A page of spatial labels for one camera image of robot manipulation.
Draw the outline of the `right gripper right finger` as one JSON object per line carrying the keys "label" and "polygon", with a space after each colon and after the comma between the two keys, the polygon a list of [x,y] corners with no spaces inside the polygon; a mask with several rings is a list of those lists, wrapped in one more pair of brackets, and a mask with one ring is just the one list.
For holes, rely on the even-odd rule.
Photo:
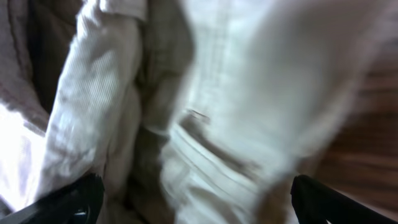
{"label": "right gripper right finger", "polygon": [[397,224],[307,175],[294,177],[290,194],[300,224]]}

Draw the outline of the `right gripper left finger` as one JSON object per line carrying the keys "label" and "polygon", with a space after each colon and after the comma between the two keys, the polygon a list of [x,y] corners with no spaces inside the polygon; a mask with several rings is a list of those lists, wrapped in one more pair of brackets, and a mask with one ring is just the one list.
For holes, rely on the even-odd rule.
{"label": "right gripper left finger", "polygon": [[1,224],[96,224],[103,197],[101,177],[89,174],[5,216]]}

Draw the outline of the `beige khaki shorts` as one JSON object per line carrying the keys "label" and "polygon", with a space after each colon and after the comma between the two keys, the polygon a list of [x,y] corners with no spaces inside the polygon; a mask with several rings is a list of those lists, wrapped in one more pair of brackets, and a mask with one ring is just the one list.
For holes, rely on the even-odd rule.
{"label": "beige khaki shorts", "polygon": [[99,223],[296,223],[396,1],[1,1],[1,203],[86,174]]}

